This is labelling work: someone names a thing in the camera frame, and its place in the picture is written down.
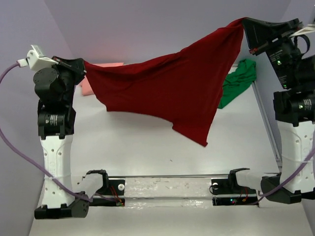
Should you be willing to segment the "red t shirt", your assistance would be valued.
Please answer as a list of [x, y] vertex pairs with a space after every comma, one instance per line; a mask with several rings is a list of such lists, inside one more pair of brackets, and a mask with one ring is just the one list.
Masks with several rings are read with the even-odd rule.
[[102, 67], [85, 62], [86, 77], [107, 111], [164, 119], [173, 130], [206, 146], [243, 35], [238, 19], [179, 52], [142, 63]]

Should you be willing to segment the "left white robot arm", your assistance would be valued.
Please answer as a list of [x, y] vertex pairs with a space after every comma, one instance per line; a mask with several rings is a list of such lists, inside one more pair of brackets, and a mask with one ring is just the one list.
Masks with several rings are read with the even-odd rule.
[[52, 58], [38, 70], [34, 91], [39, 98], [37, 126], [44, 154], [44, 193], [35, 219], [85, 218], [95, 193], [108, 191], [105, 170], [88, 171], [74, 191], [71, 180], [71, 146], [76, 112], [75, 87], [86, 75], [84, 60]]

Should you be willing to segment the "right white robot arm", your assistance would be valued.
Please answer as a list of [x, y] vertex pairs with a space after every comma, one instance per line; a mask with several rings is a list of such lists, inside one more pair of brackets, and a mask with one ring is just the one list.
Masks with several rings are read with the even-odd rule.
[[274, 93], [274, 111], [282, 143], [282, 171], [273, 176], [248, 168], [231, 170], [227, 189], [237, 193], [247, 187], [260, 198], [294, 204], [315, 197], [313, 135], [315, 132], [315, 58], [305, 57], [298, 38], [310, 45], [308, 33], [298, 19], [270, 23], [253, 18], [242, 21], [248, 47], [253, 55], [265, 53], [283, 87]]

